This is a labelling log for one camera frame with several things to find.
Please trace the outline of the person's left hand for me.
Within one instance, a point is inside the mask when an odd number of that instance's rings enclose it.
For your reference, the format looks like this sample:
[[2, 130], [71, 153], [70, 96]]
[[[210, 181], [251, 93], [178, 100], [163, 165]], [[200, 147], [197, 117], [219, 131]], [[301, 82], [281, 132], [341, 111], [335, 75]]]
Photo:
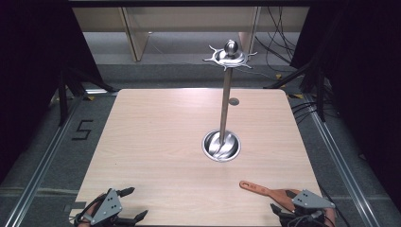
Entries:
[[92, 217], [96, 212], [98, 206], [106, 198], [105, 194], [99, 195], [96, 199], [91, 201], [87, 207], [85, 207], [81, 213], [76, 217], [75, 226], [76, 227], [91, 227], [91, 221], [85, 217], [85, 215]]

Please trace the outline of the aluminium floor rail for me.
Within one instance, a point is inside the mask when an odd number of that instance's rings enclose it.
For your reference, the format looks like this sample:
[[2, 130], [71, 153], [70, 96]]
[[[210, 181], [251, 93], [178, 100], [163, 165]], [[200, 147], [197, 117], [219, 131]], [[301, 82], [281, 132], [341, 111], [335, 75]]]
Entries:
[[69, 208], [78, 193], [58, 184], [45, 186], [82, 99], [67, 99], [67, 118], [60, 122], [60, 103], [53, 101], [25, 151], [0, 183], [0, 227], [72, 227]]
[[357, 183], [357, 180], [354, 174], [351, 172], [351, 169], [347, 165], [342, 153], [331, 133], [328, 129], [325, 122], [321, 121], [321, 118], [317, 113], [312, 113], [312, 119], [324, 141], [326, 147], [328, 148], [328, 152], [339, 171], [342, 181], [345, 184], [345, 187], [352, 198], [362, 221], [364, 222], [366, 227], [381, 227], [378, 219], [375, 216], [373, 208], [371, 204], [366, 199], [364, 193], [361, 190], [361, 187]]

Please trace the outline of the person's right hand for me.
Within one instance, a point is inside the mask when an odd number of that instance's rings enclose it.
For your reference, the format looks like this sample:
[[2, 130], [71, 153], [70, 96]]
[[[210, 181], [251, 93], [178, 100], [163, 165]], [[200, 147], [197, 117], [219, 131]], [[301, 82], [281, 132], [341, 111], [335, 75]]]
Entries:
[[335, 212], [333, 209], [327, 208], [324, 210], [325, 213], [325, 222], [324, 224], [327, 227], [336, 227], [335, 225]]

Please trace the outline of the steel utensil rack stand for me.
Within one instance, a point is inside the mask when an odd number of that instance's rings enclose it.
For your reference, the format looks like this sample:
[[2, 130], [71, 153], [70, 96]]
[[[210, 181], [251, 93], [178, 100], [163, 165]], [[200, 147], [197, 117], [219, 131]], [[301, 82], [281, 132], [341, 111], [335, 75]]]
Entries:
[[239, 137], [227, 129], [233, 71], [241, 66], [251, 68], [248, 64], [249, 57], [256, 53], [246, 54], [240, 51], [238, 43], [234, 40], [228, 40], [221, 49], [213, 46], [210, 48], [214, 53], [206, 61], [212, 61], [223, 68], [223, 92], [219, 128], [208, 132], [203, 137], [201, 147], [209, 159], [224, 163], [234, 160], [241, 150]]

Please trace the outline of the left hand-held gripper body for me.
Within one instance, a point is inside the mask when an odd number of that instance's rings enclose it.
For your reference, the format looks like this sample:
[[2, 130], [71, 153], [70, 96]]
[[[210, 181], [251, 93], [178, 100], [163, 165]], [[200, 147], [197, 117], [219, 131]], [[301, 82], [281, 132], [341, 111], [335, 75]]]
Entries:
[[91, 227], [117, 227], [123, 226], [118, 214], [122, 211], [120, 197], [125, 197], [125, 190], [115, 190], [110, 188], [109, 191], [94, 200], [96, 204], [93, 213], [85, 212], [83, 219], [90, 224]]

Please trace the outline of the brown wooden spatula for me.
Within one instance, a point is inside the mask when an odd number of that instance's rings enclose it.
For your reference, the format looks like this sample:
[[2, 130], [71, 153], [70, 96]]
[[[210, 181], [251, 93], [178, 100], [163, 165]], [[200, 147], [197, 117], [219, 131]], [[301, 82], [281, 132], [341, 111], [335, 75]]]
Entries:
[[240, 181], [239, 187], [258, 195], [270, 197], [276, 203], [286, 208], [289, 212], [293, 212], [295, 210], [295, 205], [293, 204], [292, 199], [286, 195], [286, 190], [294, 190], [300, 193], [300, 190], [297, 189], [269, 189], [265, 186], [247, 181]]

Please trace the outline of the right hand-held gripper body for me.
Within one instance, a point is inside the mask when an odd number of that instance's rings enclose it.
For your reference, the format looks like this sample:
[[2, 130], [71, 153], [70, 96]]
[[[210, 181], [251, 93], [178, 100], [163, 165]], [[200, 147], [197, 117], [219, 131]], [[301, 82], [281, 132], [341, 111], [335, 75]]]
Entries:
[[295, 210], [287, 218], [279, 218], [282, 227], [327, 227], [324, 210], [335, 211], [336, 205], [317, 194], [303, 189], [294, 199]]

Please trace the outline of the dark curtain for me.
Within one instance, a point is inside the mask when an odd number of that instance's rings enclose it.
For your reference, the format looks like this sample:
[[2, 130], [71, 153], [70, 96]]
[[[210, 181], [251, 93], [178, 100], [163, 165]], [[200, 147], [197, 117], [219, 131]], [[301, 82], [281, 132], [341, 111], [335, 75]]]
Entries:
[[68, 0], [0, 0], [0, 183], [73, 69], [102, 81]]
[[293, 67], [321, 56], [343, 118], [401, 212], [401, 0], [338, 0], [309, 8]]

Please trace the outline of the black tripod stand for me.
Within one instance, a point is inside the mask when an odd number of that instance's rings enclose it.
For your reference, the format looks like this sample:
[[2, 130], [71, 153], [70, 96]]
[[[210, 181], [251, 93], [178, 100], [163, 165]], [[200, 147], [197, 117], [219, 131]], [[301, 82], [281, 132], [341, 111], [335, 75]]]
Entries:
[[92, 83], [109, 93], [118, 92], [118, 89], [106, 84], [101, 77], [92, 76], [75, 67], [65, 67], [64, 69], [62, 69], [58, 81], [58, 92], [61, 111], [60, 125], [63, 125], [68, 117], [66, 88], [69, 88], [73, 96], [78, 97], [84, 96], [86, 94], [86, 90], [82, 85], [83, 82]]
[[300, 85], [300, 89], [303, 93], [310, 93], [313, 89], [316, 90], [317, 114], [321, 121], [324, 122], [324, 73], [318, 60], [311, 60], [296, 71], [290, 73], [284, 79], [279, 79], [272, 85], [267, 86], [267, 89], [278, 89], [299, 76], [304, 76]]

